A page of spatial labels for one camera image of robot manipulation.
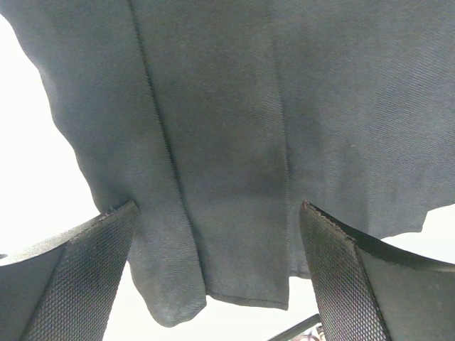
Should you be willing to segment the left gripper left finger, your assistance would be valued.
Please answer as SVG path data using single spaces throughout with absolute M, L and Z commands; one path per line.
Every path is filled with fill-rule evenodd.
M 129 201 L 1 255 L 1 339 L 102 340 L 138 214 Z

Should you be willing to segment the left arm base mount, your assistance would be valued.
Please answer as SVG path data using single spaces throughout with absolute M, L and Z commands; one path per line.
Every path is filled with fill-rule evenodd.
M 324 341 L 326 339 L 320 315 L 317 313 L 297 325 L 275 335 L 269 341 Z

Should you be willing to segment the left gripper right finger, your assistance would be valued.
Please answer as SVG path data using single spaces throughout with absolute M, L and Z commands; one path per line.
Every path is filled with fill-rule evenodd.
M 327 340 L 453 340 L 454 265 L 394 247 L 308 201 L 299 213 Z

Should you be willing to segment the black pleated skirt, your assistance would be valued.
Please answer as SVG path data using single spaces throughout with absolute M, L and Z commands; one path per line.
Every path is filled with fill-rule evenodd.
M 299 208 L 377 238 L 454 203 L 453 1 L 2 1 L 153 319 L 287 309 Z

